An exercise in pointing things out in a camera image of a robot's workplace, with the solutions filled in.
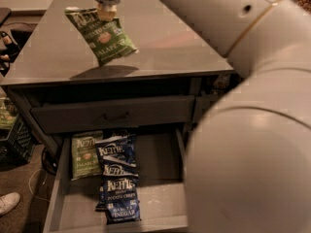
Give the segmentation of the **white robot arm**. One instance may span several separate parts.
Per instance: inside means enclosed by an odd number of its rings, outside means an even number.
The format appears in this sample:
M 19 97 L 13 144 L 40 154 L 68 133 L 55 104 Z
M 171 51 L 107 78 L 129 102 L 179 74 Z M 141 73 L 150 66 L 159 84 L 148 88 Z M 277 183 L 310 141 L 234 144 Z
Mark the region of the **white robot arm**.
M 311 233 L 310 16 L 293 0 L 160 0 L 243 77 L 192 131 L 189 233 Z

